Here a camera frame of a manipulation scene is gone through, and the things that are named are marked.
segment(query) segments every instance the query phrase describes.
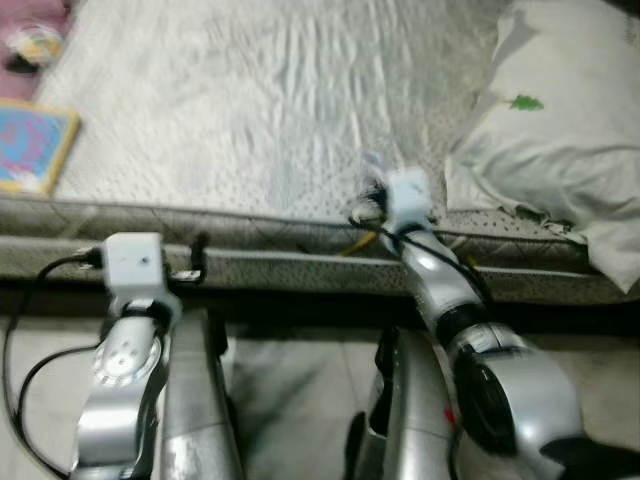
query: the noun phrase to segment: mattress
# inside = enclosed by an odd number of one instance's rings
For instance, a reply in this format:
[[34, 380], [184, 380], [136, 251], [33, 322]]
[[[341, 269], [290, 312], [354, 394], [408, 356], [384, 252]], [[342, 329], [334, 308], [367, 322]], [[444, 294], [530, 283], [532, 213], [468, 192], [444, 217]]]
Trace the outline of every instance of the mattress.
[[211, 286], [404, 293], [377, 242], [340, 256], [361, 236], [345, 218], [370, 151], [426, 169], [441, 238], [497, 298], [640, 297], [535, 219], [445, 210], [448, 140], [508, 3], [82, 2], [37, 98], [77, 110], [83, 127], [52, 198], [1, 197], [2, 275], [126, 230], [162, 232], [179, 264], [205, 231]]

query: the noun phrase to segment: blue book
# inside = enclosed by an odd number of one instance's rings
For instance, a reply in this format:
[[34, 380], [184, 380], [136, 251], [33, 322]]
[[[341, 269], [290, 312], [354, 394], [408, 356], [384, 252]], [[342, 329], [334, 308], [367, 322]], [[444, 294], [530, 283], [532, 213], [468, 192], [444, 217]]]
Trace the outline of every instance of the blue book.
[[0, 189], [51, 193], [78, 125], [74, 112], [0, 98]]

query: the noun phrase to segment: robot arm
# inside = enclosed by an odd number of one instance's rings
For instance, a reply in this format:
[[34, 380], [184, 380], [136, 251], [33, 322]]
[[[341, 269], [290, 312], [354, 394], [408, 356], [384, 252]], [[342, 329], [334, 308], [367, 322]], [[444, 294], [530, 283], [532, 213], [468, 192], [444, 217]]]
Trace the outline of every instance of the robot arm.
[[466, 278], [429, 253], [457, 262], [424, 215], [430, 209], [424, 173], [387, 172], [377, 183], [386, 188], [385, 230], [412, 241], [385, 244], [405, 265], [420, 314], [447, 351], [463, 427], [474, 441], [514, 457], [532, 479], [640, 475], [640, 455], [586, 436], [578, 395], [559, 366], [496, 323]]
[[95, 353], [71, 478], [149, 478], [156, 401], [167, 378], [167, 333], [181, 303], [167, 289], [160, 235], [113, 235], [102, 258], [115, 320]]

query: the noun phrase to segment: tile floor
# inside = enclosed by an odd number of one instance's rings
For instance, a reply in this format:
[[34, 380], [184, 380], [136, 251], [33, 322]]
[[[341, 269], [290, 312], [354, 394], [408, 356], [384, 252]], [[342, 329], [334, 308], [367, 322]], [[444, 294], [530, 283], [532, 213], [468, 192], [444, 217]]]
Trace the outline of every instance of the tile floor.
[[[13, 379], [46, 354], [96, 338], [95, 319], [27, 319], [16, 337]], [[377, 332], [230, 328], [224, 368], [238, 411], [240, 443], [250, 480], [338, 480], [353, 414], [366, 405]], [[587, 430], [597, 438], [640, 448], [640, 348], [637, 339], [536, 336], [566, 368], [582, 395]], [[87, 394], [90, 356], [60, 359], [33, 383], [27, 412], [38, 446], [68, 465], [75, 423]], [[0, 478], [40, 480], [43, 472], [0, 423]], [[506, 462], [463, 442], [463, 478], [517, 479]]]

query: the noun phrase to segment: pink cloth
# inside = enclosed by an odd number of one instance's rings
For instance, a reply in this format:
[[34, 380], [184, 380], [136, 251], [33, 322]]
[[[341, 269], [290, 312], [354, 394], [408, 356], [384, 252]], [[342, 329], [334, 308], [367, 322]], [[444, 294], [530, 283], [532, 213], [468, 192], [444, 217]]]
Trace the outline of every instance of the pink cloth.
[[0, 97], [28, 100], [35, 92], [39, 75], [6, 68], [12, 56], [6, 39], [16, 30], [33, 25], [44, 25], [64, 35], [69, 27], [69, 4], [66, 0], [0, 0]]

